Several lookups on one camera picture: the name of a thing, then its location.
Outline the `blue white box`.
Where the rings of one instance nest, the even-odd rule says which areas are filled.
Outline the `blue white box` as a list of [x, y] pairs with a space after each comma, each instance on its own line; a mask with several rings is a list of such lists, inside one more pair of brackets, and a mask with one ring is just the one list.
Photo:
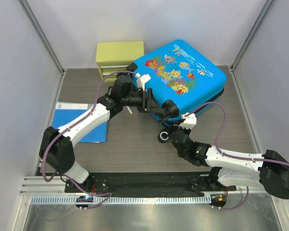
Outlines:
[[106, 107], [97, 104], [65, 103], [56, 104], [52, 127], [59, 132], [69, 129], [63, 134], [69, 137], [72, 145], [78, 142], [105, 142], [107, 121], [110, 112]]

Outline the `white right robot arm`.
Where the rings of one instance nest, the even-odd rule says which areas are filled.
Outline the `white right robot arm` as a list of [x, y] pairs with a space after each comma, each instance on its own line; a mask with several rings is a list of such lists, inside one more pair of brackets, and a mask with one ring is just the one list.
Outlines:
[[219, 190], [223, 186], [246, 186], [264, 189], [270, 195], [289, 199], [289, 162], [278, 152], [247, 154], [219, 149], [193, 141], [184, 129], [169, 137], [178, 156], [195, 166], [211, 167], [208, 186]]

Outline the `blue suitcase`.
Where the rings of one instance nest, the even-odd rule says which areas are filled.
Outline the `blue suitcase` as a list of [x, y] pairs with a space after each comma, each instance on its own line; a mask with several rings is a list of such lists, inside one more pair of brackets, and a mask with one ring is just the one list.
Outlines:
[[217, 100], [224, 91], [226, 74], [187, 42], [178, 39], [136, 59], [129, 65], [134, 86], [137, 74], [148, 75], [145, 89], [151, 88], [159, 105], [170, 110], [170, 119], [159, 122], [164, 128], [158, 141], [165, 143], [182, 117], [198, 113], [203, 103]]

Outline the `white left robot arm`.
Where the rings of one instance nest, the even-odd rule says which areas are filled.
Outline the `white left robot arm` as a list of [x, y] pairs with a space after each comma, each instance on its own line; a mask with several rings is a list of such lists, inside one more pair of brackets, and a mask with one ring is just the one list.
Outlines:
[[161, 119], [170, 117], [170, 110], [165, 104], [157, 103], [152, 89], [145, 89], [148, 75], [137, 74], [140, 81], [137, 87], [132, 82], [132, 71], [118, 71], [116, 75], [118, 77], [110, 93], [97, 96], [87, 111], [59, 128], [48, 127], [44, 131], [39, 156], [42, 159], [42, 176], [46, 182], [53, 179], [47, 177], [45, 172], [45, 166], [50, 165], [55, 173], [74, 181], [81, 192], [91, 190], [92, 179], [89, 178], [88, 170], [76, 161], [74, 147], [97, 126], [120, 113], [123, 107], [136, 107], [139, 112], [153, 113]]

